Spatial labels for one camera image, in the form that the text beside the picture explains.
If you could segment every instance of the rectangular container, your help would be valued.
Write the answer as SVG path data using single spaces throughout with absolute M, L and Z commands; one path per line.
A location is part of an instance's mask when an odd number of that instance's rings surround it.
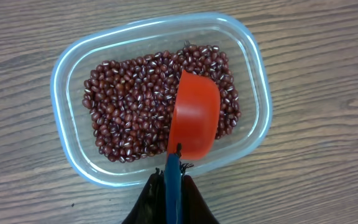
M 69 163 L 86 180 L 103 187 L 143 184 L 156 167 L 164 169 L 166 156 L 121 164 L 98 153 L 89 110 L 81 104 L 83 81 L 90 71 L 103 60 L 121 61 L 163 50 L 176 52 L 185 40 L 218 45 L 227 53 L 243 114 L 233 133 L 215 141 L 202 160 L 192 161 L 195 166 L 188 173 L 196 176 L 221 167 L 252 152 L 262 142 L 272 120 L 272 100 L 257 43 L 244 25 L 219 13 L 133 22 L 76 41 L 53 68 L 50 92 L 60 140 Z

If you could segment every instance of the plastic container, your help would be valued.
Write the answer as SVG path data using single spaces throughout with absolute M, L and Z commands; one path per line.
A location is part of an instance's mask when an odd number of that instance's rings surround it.
M 233 133 L 214 142 L 203 159 L 192 161 L 192 176 L 216 169 L 252 152 L 272 120 L 272 100 L 257 43 L 239 21 L 219 13 L 159 17 L 133 22 L 84 37 L 71 44 L 53 68 L 50 82 L 53 112 L 69 163 L 86 180 L 103 187 L 143 184 L 166 155 L 132 163 L 110 162 L 94 145 L 91 118 L 81 104 L 83 81 L 103 60 L 126 60 L 158 51 L 177 51 L 185 40 L 218 45 L 229 57 L 239 92 L 242 117 Z

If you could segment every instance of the wood grain surface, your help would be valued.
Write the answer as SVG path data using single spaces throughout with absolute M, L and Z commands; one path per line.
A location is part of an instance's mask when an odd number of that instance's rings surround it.
M 0 0 L 0 223 L 120 223 L 141 188 L 70 167 L 50 101 L 61 52 L 93 32 L 219 11 L 257 39 L 274 116 L 263 144 L 195 178 L 221 223 L 358 224 L 358 1 Z

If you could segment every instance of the container rim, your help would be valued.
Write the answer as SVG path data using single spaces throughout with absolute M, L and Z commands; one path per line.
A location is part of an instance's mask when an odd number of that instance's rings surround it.
M 265 72 L 265 67 L 264 67 L 264 64 L 262 61 L 262 56 L 260 54 L 260 50 L 258 48 L 256 40 L 254 39 L 254 36 L 250 33 L 248 28 L 246 28 L 237 19 L 235 19 L 231 16 L 228 16 L 228 15 L 222 14 L 222 13 L 218 13 L 218 12 L 202 12 L 202 13 L 195 13 L 195 14 L 163 16 L 163 17 L 155 17 L 155 18 L 151 18 L 151 19 L 144 19 L 141 21 L 130 22 L 123 26 L 118 26 L 118 27 L 115 27 L 112 29 L 107 29 L 107 30 L 103 30 L 101 32 L 97 32 L 95 34 L 87 35 L 87 36 L 75 41 L 69 47 L 67 47 L 62 52 L 62 54 L 60 54 L 55 66 L 53 67 L 53 70 L 52 70 L 52 76 L 51 76 L 51 80 L 50 80 L 50 94 L 51 94 L 53 114 L 55 117 L 55 122 L 57 125 L 60 142 L 62 144 L 63 151 L 66 155 L 66 158 L 69 161 L 72 168 L 76 171 L 77 174 L 82 176 L 88 182 L 91 182 L 91 183 L 101 186 L 101 187 L 127 187 L 127 186 L 131 186 L 131 185 L 139 185 L 142 183 L 142 181 L 136 181 L 136 182 L 129 182 L 129 183 L 122 184 L 122 183 L 113 183 L 113 182 L 106 182 L 103 180 L 99 180 L 99 179 L 93 177 L 92 175 L 90 175 L 89 173 L 87 173 L 85 170 L 83 170 L 76 163 L 76 161 L 73 160 L 73 156 L 67 148 L 66 132 L 65 132 L 64 128 L 62 128 L 63 121 L 62 121 L 62 115 L 61 115 L 59 99 L 58 99 L 59 90 L 57 90 L 57 88 L 56 88 L 57 87 L 57 77 L 60 76 L 60 74 L 59 74 L 60 67 L 65 63 L 65 61 L 67 60 L 69 55 L 75 49 L 77 49 L 81 45 L 83 45 L 89 41 L 92 41 L 94 39 L 104 37 L 107 35 L 112 35 L 112 34 L 115 34 L 118 32 L 126 31 L 126 30 L 136 29 L 138 27 L 151 26 L 151 25 L 164 23 L 164 22 L 171 22 L 171 21 L 175 21 L 175 20 L 194 20 L 195 18 L 220 20 L 223 22 L 227 22 L 228 24 L 230 24 L 232 26 L 232 28 L 234 28 L 236 31 L 238 31 L 238 34 L 240 36 L 244 37 L 245 39 L 247 39 L 250 42 L 252 50 L 253 50 L 252 55 L 256 58 L 255 66 L 259 71 L 261 85 L 263 86 L 263 88 L 265 90 L 265 91 L 263 91 L 262 96 L 265 98 L 265 105 L 263 105 L 263 106 L 267 109 L 267 112 L 266 112 L 265 119 L 263 119 L 264 122 L 260 129 L 259 137 L 257 138 L 257 140 L 255 142 L 253 142 L 246 150 L 243 150 L 243 151 L 237 153 L 237 155 L 239 157 L 244 157 L 244 156 L 248 155 L 257 146 L 259 146 L 260 143 L 263 141 L 264 137 L 267 134 L 267 131 L 269 130 L 271 122 L 272 122 L 272 115 L 273 115 L 272 98 L 270 95 L 270 88 L 269 88 L 269 84 L 267 82 L 267 75 Z M 230 163 L 230 162 L 236 160 L 237 158 L 238 157 L 228 157 L 225 159 L 224 162 L 223 162 L 223 160 L 218 160 L 214 163 L 209 162 L 205 165 L 202 165 L 203 172 L 208 172 L 215 168 L 221 167 L 227 163 Z M 198 175 L 199 171 L 197 169 L 195 169 L 191 173 L 193 175 Z

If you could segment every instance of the blue handle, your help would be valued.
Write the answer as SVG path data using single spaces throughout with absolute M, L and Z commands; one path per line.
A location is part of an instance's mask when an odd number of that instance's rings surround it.
M 167 224 L 182 224 L 180 160 L 169 154 L 164 173 Z

